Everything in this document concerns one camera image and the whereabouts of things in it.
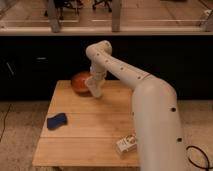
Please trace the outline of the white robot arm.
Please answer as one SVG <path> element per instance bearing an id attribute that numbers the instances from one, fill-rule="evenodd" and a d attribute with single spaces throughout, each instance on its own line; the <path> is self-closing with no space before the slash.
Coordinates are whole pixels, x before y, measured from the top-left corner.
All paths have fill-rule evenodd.
<path id="1" fill-rule="evenodd" d="M 86 48 L 91 76 L 85 84 L 102 96 L 101 86 L 111 73 L 133 90 L 132 113 L 141 171 L 188 171 L 187 152 L 175 89 L 163 79 L 112 56 L 104 40 Z"/>

